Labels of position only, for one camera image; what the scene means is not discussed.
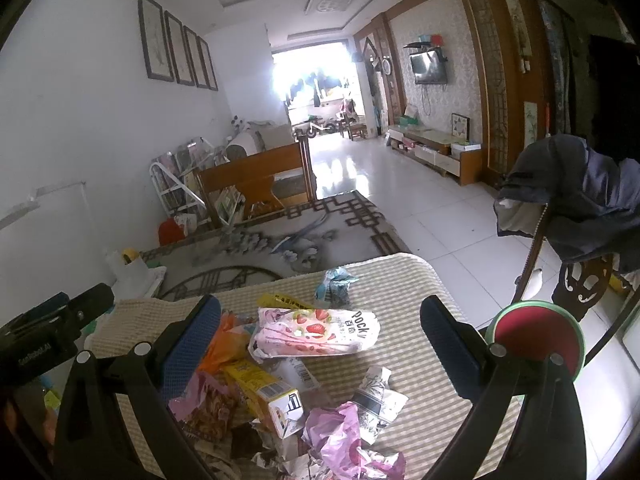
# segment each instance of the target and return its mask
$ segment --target barcode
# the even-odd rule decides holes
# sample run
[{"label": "barcode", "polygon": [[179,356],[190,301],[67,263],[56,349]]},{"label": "barcode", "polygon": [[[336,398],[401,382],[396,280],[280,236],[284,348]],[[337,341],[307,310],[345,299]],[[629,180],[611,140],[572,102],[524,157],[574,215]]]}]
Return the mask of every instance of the barcode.
[{"label": "barcode", "polygon": [[280,383],[271,383],[268,386],[263,386],[258,390],[258,393],[263,394],[265,397],[271,398],[277,395],[281,395],[288,391],[288,388],[284,388]]},{"label": "barcode", "polygon": [[311,377],[311,374],[309,373],[309,370],[306,369],[306,366],[302,361],[296,363],[294,365],[294,368],[298,373],[298,376],[305,382],[306,386],[311,386],[312,388],[316,386],[313,378]]}]

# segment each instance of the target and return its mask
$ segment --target red circular object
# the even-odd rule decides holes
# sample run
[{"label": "red circular object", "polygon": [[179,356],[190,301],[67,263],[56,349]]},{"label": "red circular object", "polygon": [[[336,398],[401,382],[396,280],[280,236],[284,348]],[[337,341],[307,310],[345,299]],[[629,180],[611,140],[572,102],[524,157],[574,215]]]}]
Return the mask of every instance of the red circular object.
[{"label": "red circular object", "polygon": [[580,362],[580,341],[562,314],[541,306],[523,306],[506,313],[495,326],[494,341],[507,352],[532,361],[560,354],[571,375]]}]

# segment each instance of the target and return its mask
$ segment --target dark jacket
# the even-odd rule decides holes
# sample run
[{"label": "dark jacket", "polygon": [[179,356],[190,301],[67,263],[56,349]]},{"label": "dark jacket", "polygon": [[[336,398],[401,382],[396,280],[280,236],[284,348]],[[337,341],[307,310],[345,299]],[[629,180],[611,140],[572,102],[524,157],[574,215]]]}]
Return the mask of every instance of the dark jacket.
[{"label": "dark jacket", "polygon": [[[520,154],[498,199],[549,203],[545,236],[564,263],[619,253],[621,272],[640,269],[640,164],[619,164],[585,141],[555,135]],[[498,235],[523,234],[505,231]]]}]

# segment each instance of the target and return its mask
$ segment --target small table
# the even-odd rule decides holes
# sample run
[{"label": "small table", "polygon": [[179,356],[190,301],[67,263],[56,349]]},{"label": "small table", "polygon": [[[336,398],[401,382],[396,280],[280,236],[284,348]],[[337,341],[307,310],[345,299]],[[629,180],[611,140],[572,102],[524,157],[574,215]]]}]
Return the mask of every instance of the small table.
[{"label": "small table", "polygon": [[[351,309],[376,314],[382,327],[378,341],[368,351],[306,358],[305,364],[336,404],[351,398],[369,366],[383,365],[392,371],[391,387],[407,395],[409,401],[372,447],[402,451],[407,462],[406,480],[419,480],[447,447],[471,409],[471,403],[456,394],[422,332],[420,304],[427,296],[437,294],[457,320],[464,320],[464,316],[433,267],[418,256],[393,254],[346,267],[359,277],[349,291]],[[322,276],[322,272],[315,272],[220,292],[216,297],[227,310],[254,314],[256,300],[265,292],[281,292],[311,302]],[[94,336],[90,349],[100,358],[123,354],[142,340],[153,341],[169,323],[184,319],[197,301],[189,298],[175,303],[121,302],[100,333]],[[158,465],[136,424],[130,404],[119,401],[140,460],[148,471],[157,474]],[[514,398],[479,475],[498,465],[519,413],[520,406]],[[273,478],[270,472],[252,463],[239,461],[239,466],[244,478]]]}]

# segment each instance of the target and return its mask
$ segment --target strawberry image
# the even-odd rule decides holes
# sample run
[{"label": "strawberry image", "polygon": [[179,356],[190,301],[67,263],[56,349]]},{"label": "strawberry image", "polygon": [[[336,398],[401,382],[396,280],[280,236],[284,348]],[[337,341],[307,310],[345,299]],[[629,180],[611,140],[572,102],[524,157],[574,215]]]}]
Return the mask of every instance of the strawberry image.
[{"label": "strawberry image", "polygon": [[306,331],[311,332],[312,334],[324,335],[325,330],[326,329],[324,328],[324,325],[320,323],[315,323],[313,325],[309,325],[308,327],[306,327]]}]

